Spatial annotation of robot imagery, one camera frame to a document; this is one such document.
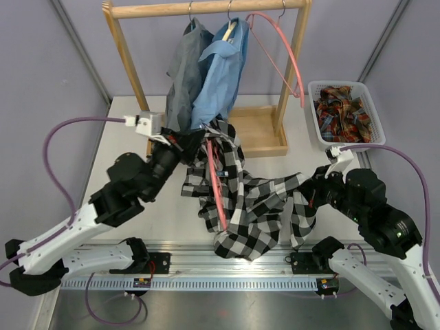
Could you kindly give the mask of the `black white checkered shirt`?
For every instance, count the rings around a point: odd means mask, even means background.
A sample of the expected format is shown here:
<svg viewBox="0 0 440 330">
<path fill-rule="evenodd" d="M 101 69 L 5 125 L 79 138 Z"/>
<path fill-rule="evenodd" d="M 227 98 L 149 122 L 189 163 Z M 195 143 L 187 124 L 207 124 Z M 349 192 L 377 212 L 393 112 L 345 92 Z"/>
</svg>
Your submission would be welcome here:
<svg viewBox="0 0 440 330">
<path fill-rule="evenodd" d="M 245 156 L 235 128 L 220 119 L 206 126 L 203 143 L 211 142 L 216 168 L 227 173 L 220 177 L 226 224 L 218 218 L 218 210 L 208 165 L 206 145 L 202 145 L 181 188 L 183 197 L 199 201 L 199 218 L 214 234 L 214 253 L 224 259 L 242 258 L 253 261 L 278 244 L 282 213 L 288 201 L 290 242 L 302 245 L 316 226 L 316 208 L 300 192 L 307 180 L 302 173 L 266 179 L 252 176 L 245 170 Z"/>
</svg>

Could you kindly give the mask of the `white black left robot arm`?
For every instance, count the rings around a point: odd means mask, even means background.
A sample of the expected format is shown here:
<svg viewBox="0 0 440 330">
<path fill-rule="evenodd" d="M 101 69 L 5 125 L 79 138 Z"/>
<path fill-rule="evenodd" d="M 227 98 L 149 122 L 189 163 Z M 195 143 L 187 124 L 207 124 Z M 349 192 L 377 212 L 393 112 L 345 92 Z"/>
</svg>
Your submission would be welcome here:
<svg viewBox="0 0 440 330">
<path fill-rule="evenodd" d="M 139 274 L 148 267 L 150 256 L 139 238 L 129 237 L 111 247 L 82 250 L 80 246 L 136 217 L 144 211 L 143 203 L 154 202 L 176 166 L 195 160 L 205 132 L 163 128 L 161 136 L 164 141 L 155 143 L 148 160 L 135 153 L 120 155 L 107 170 L 109 182 L 75 212 L 74 218 L 30 241 L 12 239 L 6 243 L 6 256 L 16 264 L 9 273 L 13 289 L 39 296 L 76 276 L 99 271 Z"/>
</svg>

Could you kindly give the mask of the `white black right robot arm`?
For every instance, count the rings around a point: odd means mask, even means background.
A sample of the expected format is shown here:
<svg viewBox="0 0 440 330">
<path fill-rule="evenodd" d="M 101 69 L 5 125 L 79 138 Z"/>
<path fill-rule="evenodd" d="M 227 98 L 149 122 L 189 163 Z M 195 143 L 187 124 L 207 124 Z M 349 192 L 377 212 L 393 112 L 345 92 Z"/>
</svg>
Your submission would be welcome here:
<svg viewBox="0 0 440 330">
<path fill-rule="evenodd" d="M 374 274 L 332 236 L 312 249 L 312 264 L 319 272 L 331 270 L 345 277 L 373 301 L 393 329 L 438 329 L 439 284 L 424 274 L 422 236 L 415 222 L 389 205 L 385 183 L 365 168 L 346 175 L 317 168 L 300 185 L 312 208 L 330 205 L 357 224 L 360 236 L 388 263 L 400 286 Z"/>
</svg>

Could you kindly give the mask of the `pink hanger with chrome hook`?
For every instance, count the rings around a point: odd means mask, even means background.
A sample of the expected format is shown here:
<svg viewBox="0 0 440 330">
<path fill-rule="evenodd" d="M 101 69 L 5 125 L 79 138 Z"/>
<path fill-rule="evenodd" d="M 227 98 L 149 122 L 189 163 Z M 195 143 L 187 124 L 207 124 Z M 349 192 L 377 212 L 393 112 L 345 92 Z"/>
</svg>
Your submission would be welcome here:
<svg viewBox="0 0 440 330">
<path fill-rule="evenodd" d="M 212 182 L 212 190 L 214 193 L 214 200 L 217 208 L 218 219 L 220 221 L 222 230 L 226 231 L 227 221 L 226 221 L 226 214 L 223 208 L 223 195 L 221 192 L 221 182 L 217 177 L 217 172 L 215 168 L 215 158 L 213 154 L 214 149 L 212 147 L 211 140 L 206 141 L 206 150 L 208 155 L 208 166 L 209 166 L 210 178 Z"/>
</svg>

